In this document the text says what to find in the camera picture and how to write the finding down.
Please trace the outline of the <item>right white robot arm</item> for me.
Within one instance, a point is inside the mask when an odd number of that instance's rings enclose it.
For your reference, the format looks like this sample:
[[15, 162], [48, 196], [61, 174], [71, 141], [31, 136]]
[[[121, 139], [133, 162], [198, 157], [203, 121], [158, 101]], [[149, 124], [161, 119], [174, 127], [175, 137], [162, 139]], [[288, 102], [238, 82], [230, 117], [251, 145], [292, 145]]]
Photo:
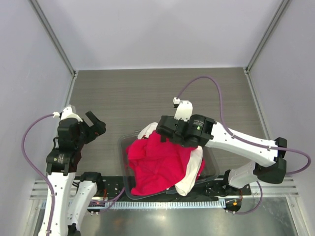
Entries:
[[284, 138], [264, 140], [241, 133], [242, 140], [239, 140], [230, 135], [221, 123], [202, 115], [185, 119], [162, 116], [156, 132], [161, 135], [163, 142], [170, 141], [186, 148], [223, 149], [249, 159], [248, 164], [224, 173], [221, 184], [226, 194], [234, 194], [247, 184], [259, 180], [280, 184], [286, 175], [285, 152], [277, 150], [287, 144]]

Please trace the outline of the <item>pink t shirt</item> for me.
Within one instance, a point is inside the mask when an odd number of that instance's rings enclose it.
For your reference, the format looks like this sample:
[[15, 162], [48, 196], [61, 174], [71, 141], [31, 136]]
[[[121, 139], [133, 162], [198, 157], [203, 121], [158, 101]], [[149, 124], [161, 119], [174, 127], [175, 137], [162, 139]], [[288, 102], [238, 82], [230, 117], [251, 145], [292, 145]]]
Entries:
[[162, 142], [161, 136], [154, 131], [148, 138], [136, 139], [126, 153], [135, 177], [163, 177], [174, 180], [175, 186], [185, 176], [190, 152], [194, 149], [169, 140]]

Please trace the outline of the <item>white t shirt red print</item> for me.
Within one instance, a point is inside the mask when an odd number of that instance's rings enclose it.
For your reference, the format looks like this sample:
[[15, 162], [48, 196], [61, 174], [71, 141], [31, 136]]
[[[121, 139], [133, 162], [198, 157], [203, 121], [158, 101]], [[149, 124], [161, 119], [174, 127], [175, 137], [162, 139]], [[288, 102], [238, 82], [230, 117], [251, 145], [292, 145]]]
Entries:
[[[137, 139], [148, 138], [156, 130], [158, 123], [152, 122], [143, 128], [137, 136]], [[185, 176], [181, 181], [175, 184], [177, 193], [186, 196], [194, 187], [196, 180], [199, 178], [203, 169], [203, 148], [198, 146], [190, 152], [188, 164], [186, 166]]]

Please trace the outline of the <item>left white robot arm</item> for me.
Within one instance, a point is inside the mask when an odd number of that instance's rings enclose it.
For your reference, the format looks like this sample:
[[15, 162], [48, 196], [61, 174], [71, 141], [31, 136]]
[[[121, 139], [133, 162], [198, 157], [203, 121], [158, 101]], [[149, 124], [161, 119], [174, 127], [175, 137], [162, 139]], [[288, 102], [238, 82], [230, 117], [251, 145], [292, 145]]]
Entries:
[[105, 189], [101, 173], [81, 174], [74, 198], [71, 189], [84, 145], [106, 132], [106, 124], [91, 111], [86, 112], [92, 122], [89, 126], [82, 118], [66, 107], [60, 114], [54, 147], [46, 158], [49, 192], [40, 236], [79, 236], [83, 218], [93, 196]]

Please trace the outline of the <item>clear plastic bin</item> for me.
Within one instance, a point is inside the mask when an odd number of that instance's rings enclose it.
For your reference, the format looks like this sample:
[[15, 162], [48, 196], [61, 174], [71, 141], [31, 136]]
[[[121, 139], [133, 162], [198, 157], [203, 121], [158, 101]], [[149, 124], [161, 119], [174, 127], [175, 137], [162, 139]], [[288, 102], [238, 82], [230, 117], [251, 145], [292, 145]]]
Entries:
[[[176, 194], [177, 191], [174, 186], [170, 187], [168, 190], [163, 190], [158, 193], [144, 196], [138, 196], [131, 193], [131, 190], [135, 187], [136, 182], [134, 178], [134, 172], [129, 167], [126, 149], [137, 139], [139, 133], [139, 131], [135, 131], [133, 133], [121, 136], [118, 140], [118, 153], [120, 157], [121, 171], [126, 195], [132, 200], [140, 200], [160, 194]], [[203, 161], [204, 168], [196, 180], [195, 186], [215, 180], [220, 173], [218, 164], [210, 148], [203, 148]]]

